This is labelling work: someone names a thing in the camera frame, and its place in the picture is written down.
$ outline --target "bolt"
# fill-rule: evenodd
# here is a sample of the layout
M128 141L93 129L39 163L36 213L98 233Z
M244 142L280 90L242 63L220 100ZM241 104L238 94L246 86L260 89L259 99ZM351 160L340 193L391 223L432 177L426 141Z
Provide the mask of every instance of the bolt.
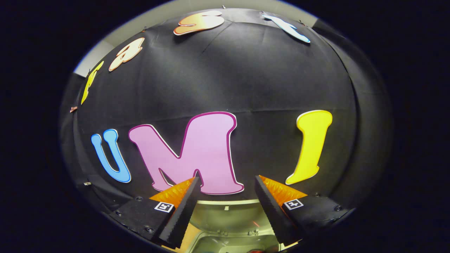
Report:
M145 226L144 229L145 229L145 231L147 231L150 234L152 234L154 232L153 228L151 228L149 226Z

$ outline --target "pink letter m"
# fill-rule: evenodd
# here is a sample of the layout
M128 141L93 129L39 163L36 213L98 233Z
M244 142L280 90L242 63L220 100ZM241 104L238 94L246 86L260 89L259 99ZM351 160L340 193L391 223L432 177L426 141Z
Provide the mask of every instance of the pink letter m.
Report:
M138 147L156 190L172 186L161 171L176 184L198 171L202 193L234 194L244 190L244 185L236 181L231 161L230 135L236 125L236 117L227 112L193 117L186 126L180 156L152 125L135 126L128 137Z

